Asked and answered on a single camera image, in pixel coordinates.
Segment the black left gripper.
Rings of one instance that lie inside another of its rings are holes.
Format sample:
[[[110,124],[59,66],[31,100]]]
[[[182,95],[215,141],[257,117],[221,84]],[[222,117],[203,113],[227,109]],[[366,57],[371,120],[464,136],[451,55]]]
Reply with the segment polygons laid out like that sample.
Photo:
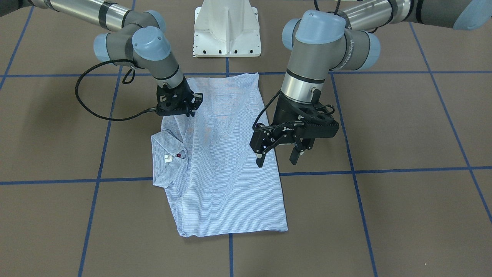
[[[334,137],[339,131],[339,123],[334,119],[334,107],[319,102],[321,93],[315,92],[309,103],[290,100],[282,92],[276,93],[266,105],[269,107],[276,99],[274,120],[271,125],[259,122],[264,108],[253,123],[250,147],[256,154],[256,164],[262,168],[265,155],[281,144],[293,144],[290,163],[297,165],[305,150],[312,149],[314,140]]]

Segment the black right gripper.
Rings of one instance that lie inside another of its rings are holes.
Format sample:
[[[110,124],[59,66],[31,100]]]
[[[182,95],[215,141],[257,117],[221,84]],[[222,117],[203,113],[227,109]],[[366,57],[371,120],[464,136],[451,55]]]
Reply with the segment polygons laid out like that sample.
[[[162,117],[172,115],[193,117],[203,102],[203,94],[194,93],[185,77],[175,88],[170,89],[167,85],[158,86],[156,97],[158,103],[155,107],[155,113]]]

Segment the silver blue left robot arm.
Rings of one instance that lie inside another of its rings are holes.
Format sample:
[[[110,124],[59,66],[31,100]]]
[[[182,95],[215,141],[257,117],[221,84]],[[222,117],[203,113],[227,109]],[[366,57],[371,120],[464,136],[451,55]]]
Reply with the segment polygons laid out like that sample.
[[[490,0],[367,0],[345,10],[308,10],[290,20],[282,41],[291,51],[271,125],[253,123],[250,146],[256,164],[277,146],[292,144],[290,162],[312,149],[319,138],[334,137],[339,123],[334,107],[319,98],[333,71],[372,67],[380,55],[373,30],[391,23],[413,22],[454,30],[475,30],[491,18]]]

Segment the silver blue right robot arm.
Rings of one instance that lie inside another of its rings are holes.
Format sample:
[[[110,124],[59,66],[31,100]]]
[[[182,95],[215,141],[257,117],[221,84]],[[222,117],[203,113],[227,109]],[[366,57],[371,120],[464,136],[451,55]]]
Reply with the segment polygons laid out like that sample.
[[[157,115],[193,117],[203,102],[202,93],[194,93],[174,57],[165,37],[166,24],[154,10],[137,12],[108,0],[2,0],[1,16],[24,7],[54,10],[100,26],[107,33],[98,35],[93,43],[100,63],[86,70],[76,82],[75,96],[79,103],[81,80],[103,65],[122,65],[134,74],[148,70],[157,82],[155,107],[144,110]]]

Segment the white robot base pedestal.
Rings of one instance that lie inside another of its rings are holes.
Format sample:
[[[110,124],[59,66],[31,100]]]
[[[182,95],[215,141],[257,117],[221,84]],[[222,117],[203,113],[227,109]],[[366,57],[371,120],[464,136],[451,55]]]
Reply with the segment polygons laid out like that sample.
[[[192,49],[196,58],[260,56],[258,9],[248,0],[204,0],[194,11]]]

